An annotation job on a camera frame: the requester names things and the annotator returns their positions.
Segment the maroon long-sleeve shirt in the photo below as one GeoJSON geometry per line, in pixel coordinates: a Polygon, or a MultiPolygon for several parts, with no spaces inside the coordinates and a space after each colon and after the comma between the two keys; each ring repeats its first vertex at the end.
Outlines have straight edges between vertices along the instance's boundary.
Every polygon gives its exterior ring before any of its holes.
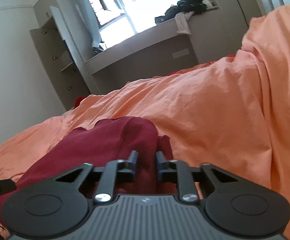
{"type": "Polygon", "coordinates": [[[26,169],[17,181],[17,190],[61,174],[83,163],[96,167],[128,159],[138,152],[136,179],[121,183],[118,192],[131,194],[173,194],[175,185],[161,183],[157,178],[156,152],[173,158],[170,139],[160,136],[148,119],[124,116],[98,121],[91,130],[78,127],[64,137],[50,152],[26,169]]]}

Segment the dark clothes pile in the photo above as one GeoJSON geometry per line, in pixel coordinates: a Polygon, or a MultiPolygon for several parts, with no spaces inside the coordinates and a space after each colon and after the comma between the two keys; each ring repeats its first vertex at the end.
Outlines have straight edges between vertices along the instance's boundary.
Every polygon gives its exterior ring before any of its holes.
{"type": "Polygon", "coordinates": [[[180,0],[172,5],[162,16],[155,17],[155,23],[160,24],[174,18],[178,13],[193,12],[193,15],[202,14],[214,7],[210,0],[180,0]]]}

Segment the red object on floor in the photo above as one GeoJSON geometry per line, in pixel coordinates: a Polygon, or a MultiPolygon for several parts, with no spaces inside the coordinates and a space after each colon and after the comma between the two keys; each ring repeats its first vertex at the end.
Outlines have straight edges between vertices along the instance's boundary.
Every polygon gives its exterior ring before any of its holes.
{"type": "Polygon", "coordinates": [[[85,97],[83,96],[78,97],[74,103],[74,108],[77,108],[84,99],[85,97]]]}

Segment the orange duvet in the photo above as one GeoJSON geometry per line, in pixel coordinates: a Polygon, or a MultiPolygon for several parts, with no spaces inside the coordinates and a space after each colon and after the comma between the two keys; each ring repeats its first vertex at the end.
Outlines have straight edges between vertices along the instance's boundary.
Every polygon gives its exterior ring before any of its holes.
{"type": "Polygon", "coordinates": [[[152,121],[175,158],[210,162],[290,203],[290,4],[253,18],[233,56],[90,95],[15,135],[0,146],[0,179],[19,179],[73,129],[121,116],[152,121]]]}

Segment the grey window bench desk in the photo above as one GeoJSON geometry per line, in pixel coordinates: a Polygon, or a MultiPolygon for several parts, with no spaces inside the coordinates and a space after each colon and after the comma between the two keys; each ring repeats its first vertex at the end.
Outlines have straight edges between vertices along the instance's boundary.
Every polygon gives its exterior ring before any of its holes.
{"type": "Polygon", "coordinates": [[[220,59],[213,45],[215,38],[208,15],[213,10],[189,19],[191,35],[179,35],[175,20],[168,20],[90,59],[86,67],[100,94],[120,89],[131,81],[166,76],[220,59]],[[189,49],[190,54],[177,59],[172,57],[172,53],[184,49],[189,49]]]}

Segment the open grey wardrobe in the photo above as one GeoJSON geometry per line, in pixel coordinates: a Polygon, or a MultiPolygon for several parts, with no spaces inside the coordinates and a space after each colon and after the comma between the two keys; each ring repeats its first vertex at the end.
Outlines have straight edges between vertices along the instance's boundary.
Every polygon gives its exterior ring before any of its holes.
{"type": "Polygon", "coordinates": [[[69,110],[80,96],[98,89],[85,63],[93,56],[92,39],[75,0],[38,0],[39,24],[30,30],[36,51],[61,103],[69,110]]]}

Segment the pale pink hanging garment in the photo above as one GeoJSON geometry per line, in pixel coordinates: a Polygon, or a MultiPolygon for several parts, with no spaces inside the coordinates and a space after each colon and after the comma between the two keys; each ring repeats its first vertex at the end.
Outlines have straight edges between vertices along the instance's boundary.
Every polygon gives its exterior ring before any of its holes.
{"type": "Polygon", "coordinates": [[[191,35],[188,21],[193,16],[194,12],[179,12],[175,15],[174,19],[177,26],[177,33],[179,35],[191,35]]]}

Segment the tall grey closet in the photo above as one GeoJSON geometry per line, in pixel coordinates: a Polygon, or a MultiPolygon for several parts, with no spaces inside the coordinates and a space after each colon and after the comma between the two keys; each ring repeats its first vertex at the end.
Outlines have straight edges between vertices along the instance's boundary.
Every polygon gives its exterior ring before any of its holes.
{"type": "Polygon", "coordinates": [[[226,56],[241,48],[250,20],[262,16],[257,0],[213,0],[216,9],[209,12],[212,20],[213,45],[218,54],[226,56]]]}

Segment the grey left curtain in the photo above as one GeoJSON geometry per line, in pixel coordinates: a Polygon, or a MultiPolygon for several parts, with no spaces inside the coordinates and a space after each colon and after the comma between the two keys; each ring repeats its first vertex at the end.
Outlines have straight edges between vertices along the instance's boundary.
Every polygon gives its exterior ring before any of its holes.
{"type": "Polygon", "coordinates": [[[89,0],[75,0],[78,6],[79,14],[84,22],[92,39],[93,54],[97,55],[104,49],[101,47],[102,42],[101,34],[99,32],[99,23],[96,14],[89,2],[89,0]]]}

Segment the window with frame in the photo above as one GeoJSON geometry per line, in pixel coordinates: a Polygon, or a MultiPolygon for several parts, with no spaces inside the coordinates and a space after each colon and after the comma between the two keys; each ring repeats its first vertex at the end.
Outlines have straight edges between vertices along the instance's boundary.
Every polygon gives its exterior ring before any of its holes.
{"type": "Polygon", "coordinates": [[[101,46],[108,49],[156,25],[155,17],[179,0],[89,0],[99,23],[101,46]]]}

